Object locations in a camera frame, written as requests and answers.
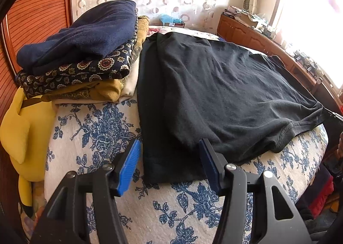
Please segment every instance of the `navy blue sweater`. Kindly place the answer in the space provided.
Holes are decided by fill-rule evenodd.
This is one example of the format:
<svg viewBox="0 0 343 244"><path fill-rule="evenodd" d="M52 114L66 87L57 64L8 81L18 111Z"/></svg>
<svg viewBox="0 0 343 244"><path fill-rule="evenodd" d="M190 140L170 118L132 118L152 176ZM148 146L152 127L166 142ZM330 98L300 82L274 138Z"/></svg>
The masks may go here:
<svg viewBox="0 0 343 244"><path fill-rule="evenodd" d="M135 8L130 0L97 5L44 42L23 46L17 62L25 72L40 76L64 64L102 59L133 37Z"/></svg>

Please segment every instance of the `cream folded garment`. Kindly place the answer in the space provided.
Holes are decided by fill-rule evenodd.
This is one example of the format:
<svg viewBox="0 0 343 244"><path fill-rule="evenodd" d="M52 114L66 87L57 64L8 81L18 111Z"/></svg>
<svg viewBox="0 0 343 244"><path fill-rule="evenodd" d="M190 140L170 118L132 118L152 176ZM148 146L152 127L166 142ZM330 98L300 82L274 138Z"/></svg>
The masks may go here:
<svg viewBox="0 0 343 244"><path fill-rule="evenodd" d="M136 61L131 65L130 73L125 77L125 85L120 92L120 97L115 103L120 103L127 99L130 99L133 96L133 93L136 89L137 80L138 80L138 70L139 70L139 56ZM92 99L55 99L52 100L53 104L97 104L101 102L108 101L97 101Z"/></svg>

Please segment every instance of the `blue floral bedsheet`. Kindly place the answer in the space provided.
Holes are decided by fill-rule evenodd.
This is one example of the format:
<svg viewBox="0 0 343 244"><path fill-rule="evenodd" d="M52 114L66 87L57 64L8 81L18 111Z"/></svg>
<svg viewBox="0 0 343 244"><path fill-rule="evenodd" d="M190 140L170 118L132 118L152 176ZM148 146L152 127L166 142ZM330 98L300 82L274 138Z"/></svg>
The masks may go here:
<svg viewBox="0 0 343 244"><path fill-rule="evenodd" d="M176 30L192 35L188 29ZM151 33L167 31L171 29L155 27ZM194 32L194 35L217 39L213 34ZM44 183L47 200L66 172L91 172L123 152L131 139L141 140L137 96L119 104L62 104L54 126ZM272 171L292 201L296 202L316 173L327 142L324 126L319 125L295 137L282 152L267 152L242 167L258 174L264 170ZM129 190L123 197L116 198L129 243L212 243L224 199L216 196L206 180L151 185L143 182L143 176L140 159ZM243 243L250 240L252 202L252 195L249 195ZM87 217L90 239L96 244L91 195L87 196Z"/></svg>

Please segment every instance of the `black t-shirt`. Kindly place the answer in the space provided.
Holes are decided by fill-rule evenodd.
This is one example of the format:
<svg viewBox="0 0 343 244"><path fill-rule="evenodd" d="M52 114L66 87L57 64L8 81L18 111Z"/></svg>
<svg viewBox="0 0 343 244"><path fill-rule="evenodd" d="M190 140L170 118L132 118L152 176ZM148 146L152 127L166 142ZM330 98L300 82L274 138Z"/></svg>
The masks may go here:
<svg viewBox="0 0 343 244"><path fill-rule="evenodd" d="M280 152L327 117L277 56L174 32L143 46L138 111L147 182L203 178L202 138L243 164Z"/></svg>

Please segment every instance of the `plush toy ear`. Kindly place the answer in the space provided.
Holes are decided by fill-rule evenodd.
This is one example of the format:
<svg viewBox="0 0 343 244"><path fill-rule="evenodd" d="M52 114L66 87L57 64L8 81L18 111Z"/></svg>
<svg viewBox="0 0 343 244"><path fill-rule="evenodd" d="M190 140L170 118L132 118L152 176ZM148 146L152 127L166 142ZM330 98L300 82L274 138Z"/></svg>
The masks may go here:
<svg viewBox="0 0 343 244"><path fill-rule="evenodd" d="M25 160L30 129L30 123L19 115L24 98L24 90L20 87L0 126L1 145L19 164Z"/></svg>

